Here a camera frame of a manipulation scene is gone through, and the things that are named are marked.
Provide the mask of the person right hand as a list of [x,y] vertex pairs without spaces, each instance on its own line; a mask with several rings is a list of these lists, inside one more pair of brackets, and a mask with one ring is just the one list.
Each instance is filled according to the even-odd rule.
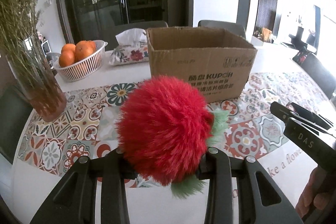
[[301,193],[298,203],[295,206],[295,210],[301,218],[303,218],[309,212],[309,207],[311,204],[313,204],[318,210],[323,210],[330,202],[330,193],[313,193],[313,184],[316,181],[317,172],[317,167],[312,170],[309,181],[307,182],[306,187]]

